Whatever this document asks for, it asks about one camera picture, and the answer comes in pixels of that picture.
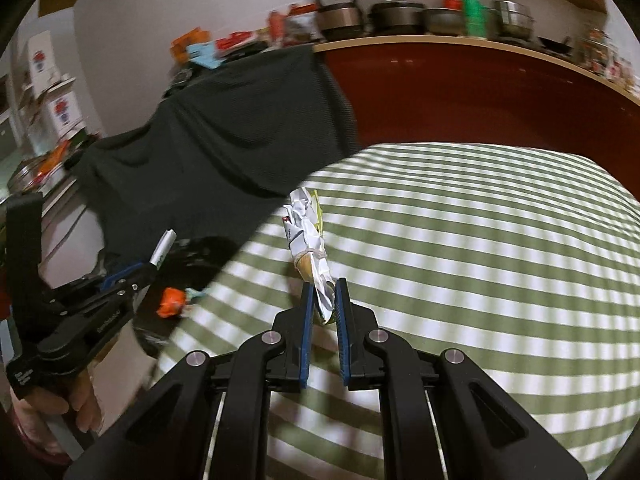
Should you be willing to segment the person's left hand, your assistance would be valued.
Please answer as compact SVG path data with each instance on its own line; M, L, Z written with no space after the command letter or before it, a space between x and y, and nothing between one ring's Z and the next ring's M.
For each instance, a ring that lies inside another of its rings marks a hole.
M98 431L102 425L102 408L94 393L88 370L83 370L74 379L66 393L56 394L36 387L24 397L22 403L45 415L72 414L81 432Z

